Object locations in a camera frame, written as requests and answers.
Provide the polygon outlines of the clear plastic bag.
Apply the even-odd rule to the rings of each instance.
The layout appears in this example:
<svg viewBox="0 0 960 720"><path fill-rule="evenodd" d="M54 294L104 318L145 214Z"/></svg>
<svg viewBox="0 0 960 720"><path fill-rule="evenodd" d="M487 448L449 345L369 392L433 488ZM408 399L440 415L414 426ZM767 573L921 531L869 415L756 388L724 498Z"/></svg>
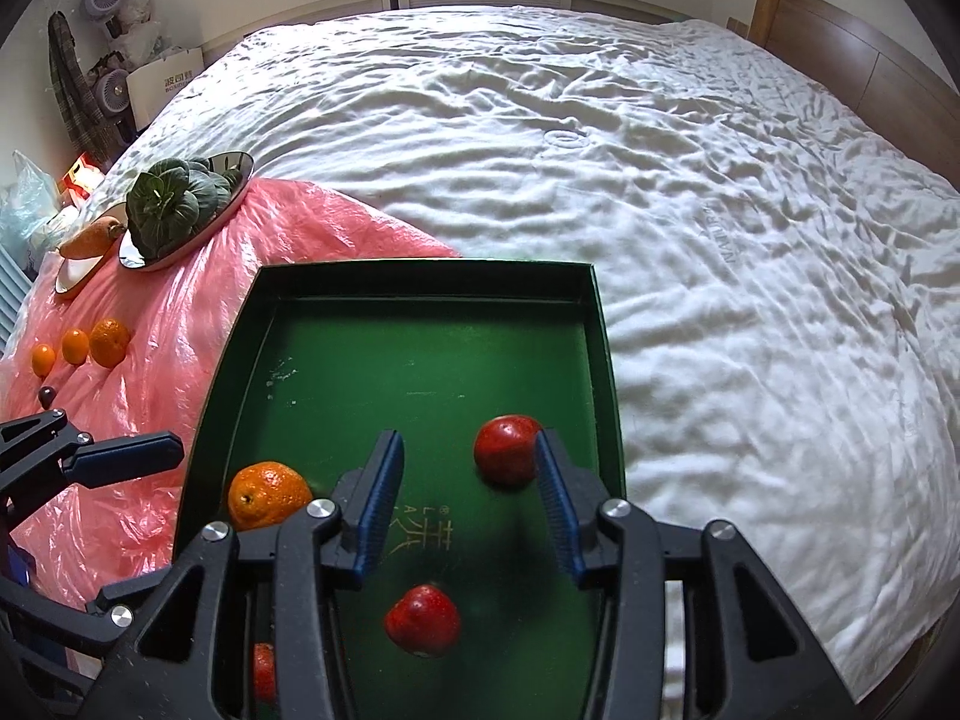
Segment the clear plastic bag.
<svg viewBox="0 0 960 720"><path fill-rule="evenodd" d="M32 236L43 231L59 211L59 192L52 177L26 154L15 149L11 157L16 176L2 187L2 247L25 265Z"/></svg>

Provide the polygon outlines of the orange rimmed plate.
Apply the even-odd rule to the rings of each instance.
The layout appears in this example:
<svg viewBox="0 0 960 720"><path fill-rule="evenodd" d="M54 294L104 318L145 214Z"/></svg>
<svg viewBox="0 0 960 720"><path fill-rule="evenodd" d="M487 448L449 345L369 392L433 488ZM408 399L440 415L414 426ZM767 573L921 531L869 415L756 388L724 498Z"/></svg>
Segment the orange rimmed plate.
<svg viewBox="0 0 960 720"><path fill-rule="evenodd" d="M127 232L127 210L125 210L124 202L110 206L102 215L99 215L98 218L104 215L119 218L119 220L125 224L125 232ZM121 245L121 239L114 242L109 252L102 257L93 257L93 259L85 260L65 260L60 257L62 263L60 263L57 278L55 278L55 284L53 285L55 296L64 301L73 298L73 296L85 286L89 278L93 277L94 273L107 262L110 255L116 254L117 250L119 250L119 245Z"/></svg>

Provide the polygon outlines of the plaid scarf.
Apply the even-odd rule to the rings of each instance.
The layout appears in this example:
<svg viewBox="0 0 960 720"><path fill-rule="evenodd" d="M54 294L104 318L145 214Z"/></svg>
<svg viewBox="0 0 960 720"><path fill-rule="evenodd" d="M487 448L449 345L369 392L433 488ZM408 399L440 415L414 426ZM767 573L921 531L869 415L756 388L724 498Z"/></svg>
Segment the plaid scarf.
<svg viewBox="0 0 960 720"><path fill-rule="evenodd" d="M47 20L47 47L53 96L68 138L78 153L107 172L125 145L117 127L107 121L94 99L78 64L73 32L61 11L54 11Z"/></svg>

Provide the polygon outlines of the grey white plate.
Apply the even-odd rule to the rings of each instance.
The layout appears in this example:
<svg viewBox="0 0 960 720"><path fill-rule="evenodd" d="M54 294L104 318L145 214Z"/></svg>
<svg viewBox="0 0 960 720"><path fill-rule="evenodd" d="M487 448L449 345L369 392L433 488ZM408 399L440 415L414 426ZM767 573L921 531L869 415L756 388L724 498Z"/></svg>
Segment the grey white plate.
<svg viewBox="0 0 960 720"><path fill-rule="evenodd" d="M238 211L254 160L245 151L167 158L140 172L125 194L119 262L160 270L205 244Z"/></svg>

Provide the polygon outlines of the orange snack bag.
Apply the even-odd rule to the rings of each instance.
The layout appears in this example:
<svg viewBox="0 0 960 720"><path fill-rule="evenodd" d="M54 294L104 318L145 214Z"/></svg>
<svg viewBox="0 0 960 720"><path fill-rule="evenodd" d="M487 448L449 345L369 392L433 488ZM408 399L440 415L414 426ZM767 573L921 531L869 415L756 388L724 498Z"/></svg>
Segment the orange snack bag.
<svg viewBox="0 0 960 720"><path fill-rule="evenodd" d="M82 205L104 181L104 172L86 154L80 154L57 181L62 205Z"/></svg>

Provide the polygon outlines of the green leafy vegetable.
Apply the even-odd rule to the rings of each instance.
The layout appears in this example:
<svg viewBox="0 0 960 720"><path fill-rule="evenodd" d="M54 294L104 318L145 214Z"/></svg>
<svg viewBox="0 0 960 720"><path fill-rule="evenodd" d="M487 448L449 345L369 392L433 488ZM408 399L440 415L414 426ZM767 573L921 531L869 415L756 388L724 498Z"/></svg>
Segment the green leafy vegetable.
<svg viewBox="0 0 960 720"><path fill-rule="evenodd" d="M161 160L140 172L127 192L128 231L140 255L160 260L210 223L241 185L239 167L208 158Z"/></svg>

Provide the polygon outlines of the orange tangerine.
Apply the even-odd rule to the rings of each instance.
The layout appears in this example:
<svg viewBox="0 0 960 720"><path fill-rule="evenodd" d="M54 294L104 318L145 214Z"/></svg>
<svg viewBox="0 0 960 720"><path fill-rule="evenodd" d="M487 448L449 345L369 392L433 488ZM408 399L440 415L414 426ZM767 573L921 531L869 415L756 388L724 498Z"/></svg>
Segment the orange tangerine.
<svg viewBox="0 0 960 720"><path fill-rule="evenodd" d="M107 317L99 320L89 333L89 355L106 369L119 366L127 356L132 332L120 320Z"/></svg>
<svg viewBox="0 0 960 720"><path fill-rule="evenodd" d="M39 379L45 379L57 362L57 351L47 343L37 343L31 349L31 371Z"/></svg>
<svg viewBox="0 0 960 720"><path fill-rule="evenodd" d="M81 328L69 328L60 341L60 355L70 366L83 366L89 358L88 333Z"/></svg>

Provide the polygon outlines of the white slatted bed frame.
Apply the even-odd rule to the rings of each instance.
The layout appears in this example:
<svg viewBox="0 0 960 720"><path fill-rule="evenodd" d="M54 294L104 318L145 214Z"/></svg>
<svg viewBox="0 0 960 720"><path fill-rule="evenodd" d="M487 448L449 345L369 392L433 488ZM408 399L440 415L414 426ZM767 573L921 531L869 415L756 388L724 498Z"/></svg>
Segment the white slatted bed frame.
<svg viewBox="0 0 960 720"><path fill-rule="evenodd" d="M316 0L306 5L264 16L249 25L231 29L203 43L203 60L213 64L252 32L274 26L312 25L317 21L336 20L378 11L411 10L430 7L540 7L554 10L582 11L615 16L622 20L662 25L688 20L688 15L672 8L650 4L644 0Z"/></svg>

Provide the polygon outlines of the pink plastic sheet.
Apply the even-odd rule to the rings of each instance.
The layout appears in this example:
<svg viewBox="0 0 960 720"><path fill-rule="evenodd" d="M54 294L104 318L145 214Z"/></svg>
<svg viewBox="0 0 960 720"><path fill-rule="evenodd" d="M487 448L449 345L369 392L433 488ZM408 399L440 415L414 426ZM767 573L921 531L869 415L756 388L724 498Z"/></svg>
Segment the pink plastic sheet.
<svg viewBox="0 0 960 720"><path fill-rule="evenodd" d="M202 249L151 273L110 260L75 299L60 302L60 262L44 260L2 359L3 419L39 411L39 388L96 439L171 431L192 440L229 330L257 270L274 263L447 257L451 248L384 211L320 185L257 179L238 213ZM117 320L132 340L114 367L55 363L34 374L31 353L73 328ZM101 587L164 566L181 470L146 481L70 488L26 518L13 538L36 561L34 585L80 608Z"/></svg>

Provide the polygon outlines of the large front tangerine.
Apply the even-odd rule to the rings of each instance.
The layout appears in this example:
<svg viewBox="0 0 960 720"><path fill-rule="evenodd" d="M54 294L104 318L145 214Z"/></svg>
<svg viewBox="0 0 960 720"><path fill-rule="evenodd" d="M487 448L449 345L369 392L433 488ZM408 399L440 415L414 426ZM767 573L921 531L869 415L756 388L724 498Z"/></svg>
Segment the large front tangerine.
<svg viewBox="0 0 960 720"><path fill-rule="evenodd" d="M236 530L272 527L313 500L308 481L290 466L265 460L246 466L231 479L226 505Z"/></svg>

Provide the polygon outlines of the small red fruit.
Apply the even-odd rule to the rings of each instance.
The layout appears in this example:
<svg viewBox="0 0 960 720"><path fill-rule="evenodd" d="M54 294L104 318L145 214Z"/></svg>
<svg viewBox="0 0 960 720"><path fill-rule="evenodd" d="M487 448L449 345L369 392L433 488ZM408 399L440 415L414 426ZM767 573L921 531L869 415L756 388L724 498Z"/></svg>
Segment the small red fruit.
<svg viewBox="0 0 960 720"><path fill-rule="evenodd" d="M267 642L254 645L252 679L254 679L256 699L273 706L277 700L277 670L275 670L274 647Z"/></svg>

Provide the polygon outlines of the dark plum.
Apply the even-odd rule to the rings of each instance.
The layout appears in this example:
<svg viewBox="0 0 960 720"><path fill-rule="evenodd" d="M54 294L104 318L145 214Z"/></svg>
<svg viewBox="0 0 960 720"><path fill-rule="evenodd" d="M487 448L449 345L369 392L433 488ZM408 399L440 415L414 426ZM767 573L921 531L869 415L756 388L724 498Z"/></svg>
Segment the dark plum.
<svg viewBox="0 0 960 720"><path fill-rule="evenodd" d="M55 400L55 395L57 395L57 390L53 387L41 387L39 392L37 392L37 399L44 410L48 410Z"/></svg>

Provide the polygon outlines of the white bed sheet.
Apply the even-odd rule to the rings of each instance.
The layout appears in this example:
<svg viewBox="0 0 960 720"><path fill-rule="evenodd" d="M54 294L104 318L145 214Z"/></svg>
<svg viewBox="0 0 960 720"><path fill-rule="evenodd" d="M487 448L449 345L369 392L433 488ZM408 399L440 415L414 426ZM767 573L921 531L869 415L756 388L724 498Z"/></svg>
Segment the white bed sheet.
<svg viewBox="0 0 960 720"><path fill-rule="evenodd" d="M958 592L958 195L706 21L417 8L246 37L107 174L244 149L472 259L594 265L630 494L727 517L856 697Z"/></svg>

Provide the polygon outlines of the light blue suitcase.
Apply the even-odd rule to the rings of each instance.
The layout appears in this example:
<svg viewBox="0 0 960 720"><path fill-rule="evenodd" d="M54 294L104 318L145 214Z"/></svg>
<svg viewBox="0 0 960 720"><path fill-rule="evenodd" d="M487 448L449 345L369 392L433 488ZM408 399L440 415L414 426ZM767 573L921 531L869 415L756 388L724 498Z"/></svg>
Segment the light blue suitcase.
<svg viewBox="0 0 960 720"><path fill-rule="evenodd" d="M5 247L0 247L0 340L13 337L21 305L31 289L31 280L16 265Z"/></svg>

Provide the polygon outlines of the lower purple fan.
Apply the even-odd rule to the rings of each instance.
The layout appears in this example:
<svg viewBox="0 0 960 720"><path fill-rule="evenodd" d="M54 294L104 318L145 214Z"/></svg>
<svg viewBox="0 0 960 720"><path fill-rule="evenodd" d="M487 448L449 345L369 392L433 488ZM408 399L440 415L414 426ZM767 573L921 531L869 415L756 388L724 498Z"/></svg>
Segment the lower purple fan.
<svg viewBox="0 0 960 720"><path fill-rule="evenodd" d="M114 68L99 76L94 83L94 101L104 117L117 117L130 107L127 78L127 70Z"/></svg>

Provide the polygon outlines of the red apple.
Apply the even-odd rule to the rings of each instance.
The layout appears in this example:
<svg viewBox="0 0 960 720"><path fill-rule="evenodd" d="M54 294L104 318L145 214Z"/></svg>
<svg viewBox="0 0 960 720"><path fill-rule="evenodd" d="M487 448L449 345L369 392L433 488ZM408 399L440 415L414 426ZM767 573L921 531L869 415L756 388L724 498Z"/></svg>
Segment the red apple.
<svg viewBox="0 0 960 720"><path fill-rule="evenodd" d="M478 429L473 461L480 478L498 491L523 489L537 475L535 439L540 422L526 415L503 415Z"/></svg>
<svg viewBox="0 0 960 720"><path fill-rule="evenodd" d="M462 619L447 593L423 583L394 603L382 626L404 652L434 658L446 655L459 642Z"/></svg>

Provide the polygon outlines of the wooden headboard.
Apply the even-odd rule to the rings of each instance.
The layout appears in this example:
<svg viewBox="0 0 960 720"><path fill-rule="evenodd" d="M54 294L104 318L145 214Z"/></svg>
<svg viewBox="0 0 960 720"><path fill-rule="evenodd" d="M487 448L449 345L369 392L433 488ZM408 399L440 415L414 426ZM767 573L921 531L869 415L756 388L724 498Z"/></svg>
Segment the wooden headboard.
<svg viewBox="0 0 960 720"><path fill-rule="evenodd" d="M883 32L825 0L755 0L727 27L834 94L912 160L958 182L958 93Z"/></svg>

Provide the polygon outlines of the green tray box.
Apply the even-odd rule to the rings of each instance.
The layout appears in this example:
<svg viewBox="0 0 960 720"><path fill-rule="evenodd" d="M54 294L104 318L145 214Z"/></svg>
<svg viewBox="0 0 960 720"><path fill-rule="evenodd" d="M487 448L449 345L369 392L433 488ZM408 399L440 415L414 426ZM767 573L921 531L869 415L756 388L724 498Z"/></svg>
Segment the green tray box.
<svg viewBox="0 0 960 720"><path fill-rule="evenodd" d="M231 328L185 472L174 541L226 511L233 476L276 460L331 492L382 431L405 472L381 561L338 599L363 718L573 718L599 601L556 561L534 488L501 493L473 461L478 429L526 415L621 493L599 289L589 266L370 260L267 266ZM459 608L443 656L404 652L382 619L429 583Z"/></svg>

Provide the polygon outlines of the orange carrot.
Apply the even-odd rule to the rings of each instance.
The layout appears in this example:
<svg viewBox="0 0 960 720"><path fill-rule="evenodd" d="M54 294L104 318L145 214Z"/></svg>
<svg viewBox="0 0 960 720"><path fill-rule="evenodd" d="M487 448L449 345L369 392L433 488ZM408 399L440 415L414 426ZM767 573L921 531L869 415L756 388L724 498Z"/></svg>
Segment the orange carrot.
<svg viewBox="0 0 960 720"><path fill-rule="evenodd" d="M85 260L102 257L125 232L125 224L116 216L104 215L87 224L59 247L65 260Z"/></svg>

